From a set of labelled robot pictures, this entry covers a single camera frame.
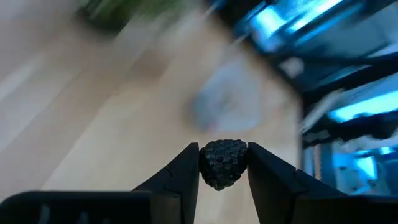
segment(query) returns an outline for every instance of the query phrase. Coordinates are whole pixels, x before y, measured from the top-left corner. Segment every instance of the wooden floor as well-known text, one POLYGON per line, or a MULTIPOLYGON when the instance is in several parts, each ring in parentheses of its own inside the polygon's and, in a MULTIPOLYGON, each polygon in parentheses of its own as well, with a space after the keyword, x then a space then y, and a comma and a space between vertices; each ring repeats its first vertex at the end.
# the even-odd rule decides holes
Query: wooden floor
MULTIPOLYGON (((32 189, 131 190, 190 142, 254 141, 297 165, 297 96, 244 48, 262 86, 263 122, 208 134, 189 122, 192 96, 224 61, 229 31, 193 11, 159 37, 134 22, 107 39, 71 21, 0 79, 0 199, 32 189)), ((196 223, 258 223, 247 176, 221 191, 200 182, 196 223)))

